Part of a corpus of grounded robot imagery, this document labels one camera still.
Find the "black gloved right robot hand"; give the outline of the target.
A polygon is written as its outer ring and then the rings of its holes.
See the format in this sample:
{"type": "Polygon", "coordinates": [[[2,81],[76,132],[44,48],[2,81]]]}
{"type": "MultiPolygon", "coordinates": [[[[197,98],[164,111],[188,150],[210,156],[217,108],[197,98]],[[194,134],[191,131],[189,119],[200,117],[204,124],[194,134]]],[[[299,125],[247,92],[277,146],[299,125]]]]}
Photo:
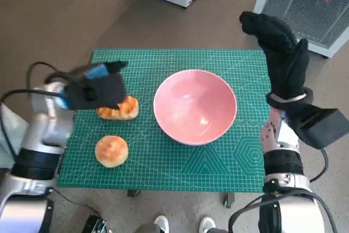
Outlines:
{"type": "Polygon", "coordinates": [[[298,41],[289,26],[273,16],[244,11],[239,20],[242,31],[255,36],[265,54],[271,93],[283,100],[304,95],[308,41],[298,41]]]}

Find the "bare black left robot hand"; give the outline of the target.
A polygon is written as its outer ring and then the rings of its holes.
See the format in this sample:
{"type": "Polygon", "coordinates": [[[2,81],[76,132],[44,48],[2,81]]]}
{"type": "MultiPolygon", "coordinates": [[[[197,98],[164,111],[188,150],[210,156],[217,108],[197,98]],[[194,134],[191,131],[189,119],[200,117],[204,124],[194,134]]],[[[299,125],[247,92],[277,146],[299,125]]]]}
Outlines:
{"type": "Polygon", "coordinates": [[[97,79],[106,77],[115,73],[119,73],[123,68],[128,66],[127,61],[103,62],[89,65],[83,71],[83,75],[87,79],[97,79]]]}

